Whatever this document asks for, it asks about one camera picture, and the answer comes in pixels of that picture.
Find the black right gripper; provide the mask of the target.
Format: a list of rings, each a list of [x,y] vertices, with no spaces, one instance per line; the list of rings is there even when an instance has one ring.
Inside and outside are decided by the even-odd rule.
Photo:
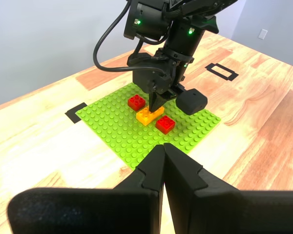
[[[133,83],[144,93],[149,94],[149,111],[154,113],[166,103],[159,94],[184,80],[184,72],[193,63],[192,56],[186,56],[173,50],[157,50],[155,55],[134,52],[127,60],[128,66],[155,67],[162,71],[133,71]]]

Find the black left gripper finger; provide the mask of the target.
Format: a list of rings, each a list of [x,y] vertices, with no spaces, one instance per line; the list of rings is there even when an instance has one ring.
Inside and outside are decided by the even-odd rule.
[[[165,186],[178,234],[293,234],[293,191],[239,190],[172,144]]]
[[[34,188],[9,202],[15,234],[158,234],[165,149],[155,146],[113,189]]]

